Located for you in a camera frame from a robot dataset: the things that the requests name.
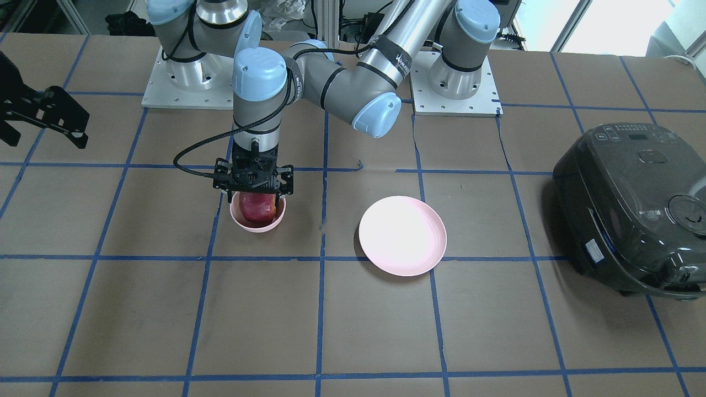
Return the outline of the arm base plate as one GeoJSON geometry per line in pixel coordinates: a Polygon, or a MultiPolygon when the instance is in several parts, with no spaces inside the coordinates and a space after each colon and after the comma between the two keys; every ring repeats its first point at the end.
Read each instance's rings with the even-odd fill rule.
{"type": "Polygon", "coordinates": [[[422,116],[502,116],[501,100],[489,58],[480,69],[449,68],[440,52],[419,52],[410,75],[414,113],[422,116]]]}
{"type": "Polygon", "coordinates": [[[172,110],[233,109],[233,60],[207,53],[191,63],[167,61],[162,48],[143,94],[144,108],[172,110]]]}

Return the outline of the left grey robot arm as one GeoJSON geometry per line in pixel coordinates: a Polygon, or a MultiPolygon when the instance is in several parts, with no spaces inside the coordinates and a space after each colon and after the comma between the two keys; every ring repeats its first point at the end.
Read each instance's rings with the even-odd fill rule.
{"type": "Polygon", "coordinates": [[[339,65],[335,50],[318,40],[282,52],[255,46],[234,56],[234,138],[231,159],[217,159],[209,174],[215,189],[293,193],[293,166],[277,165],[281,112],[300,99],[374,138],[398,118],[396,91],[404,78],[424,111],[473,108],[470,100],[492,91],[487,53],[501,27],[490,1],[396,1],[391,14],[356,50],[353,67],[339,65]]]}

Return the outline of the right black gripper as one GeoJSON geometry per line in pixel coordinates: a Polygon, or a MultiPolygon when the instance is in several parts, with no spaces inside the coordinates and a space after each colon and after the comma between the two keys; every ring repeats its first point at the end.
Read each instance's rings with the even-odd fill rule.
{"type": "Polygon", "coordinates": [[[18,67],[1,53],[1,140],[16,147],[21,133],[8,123],[23,121],[62,133],[76,148],[88,143],[85,133],[90,114],[63,88],[52,85],[42,92],[24,83],[18,67]]]}

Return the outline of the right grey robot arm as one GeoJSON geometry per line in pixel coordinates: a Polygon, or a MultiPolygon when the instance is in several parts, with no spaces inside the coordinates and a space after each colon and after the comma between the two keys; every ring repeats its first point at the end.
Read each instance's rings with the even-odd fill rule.
{"type": "MultiPolygon", "coordinates": [[[[143,94],[144,108],[230,108],[232,59],[258,47],[262,18],[247,1],[148,1],[148,22],[161,42],[143,94]]],[[[76,148],[88,143],[90,116],[58,86],[31,88],[18,67],[2,55],[2,142],[15,147],[15,122],[33,124],[68,138],[76,148]]]]}

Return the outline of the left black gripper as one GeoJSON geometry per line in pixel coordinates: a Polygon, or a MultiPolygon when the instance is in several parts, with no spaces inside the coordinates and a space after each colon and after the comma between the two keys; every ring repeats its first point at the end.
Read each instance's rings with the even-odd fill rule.
{"type": "Polygon", "coordinates": [[[283,197],[293,194],[293,165],[278,166],[279,146],[260,152],[245,149],[234,143],[229,162],[217,159],[213,169],[213,188],[227,196],[232,203],[234,192],[277,194],[283,197]]]}

